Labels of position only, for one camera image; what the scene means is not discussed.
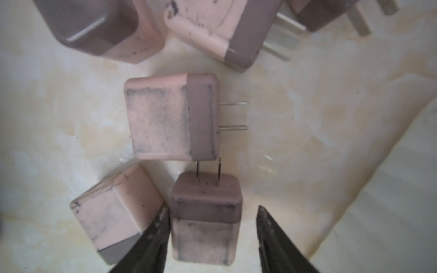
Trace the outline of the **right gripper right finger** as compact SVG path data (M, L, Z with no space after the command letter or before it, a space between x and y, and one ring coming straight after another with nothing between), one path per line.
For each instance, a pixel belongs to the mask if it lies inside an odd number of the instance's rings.
M263 273L318 273L263 206L256 217Z

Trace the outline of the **pink plug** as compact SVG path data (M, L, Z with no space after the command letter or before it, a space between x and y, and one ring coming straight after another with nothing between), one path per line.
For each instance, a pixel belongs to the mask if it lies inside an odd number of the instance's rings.
M140 160L216 160L221 131L248 129L220 125L220 107L248 102L221 102L212 73L131 78L124 94L133 152Z
M233 175L188 171L170 196L173 257L180 262L230 266L235 260L243 196Z
M146 1L35 1L55 39L93 56L138 64L165 38Z
M182 42L244 73L266 50L288 61L289 54L267 41L272 26L281 22L297 35L301 23L282 14L282 1L171 1L163 12L168 29Z
M100 257L114 265L152 224L163 204L145 169L134 164L78 196L70 209Z

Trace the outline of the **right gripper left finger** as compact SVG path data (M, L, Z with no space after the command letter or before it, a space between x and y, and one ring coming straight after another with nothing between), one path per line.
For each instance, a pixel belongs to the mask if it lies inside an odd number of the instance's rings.
M170 211L164 204L137 243L110 273L164 272L170 231Z

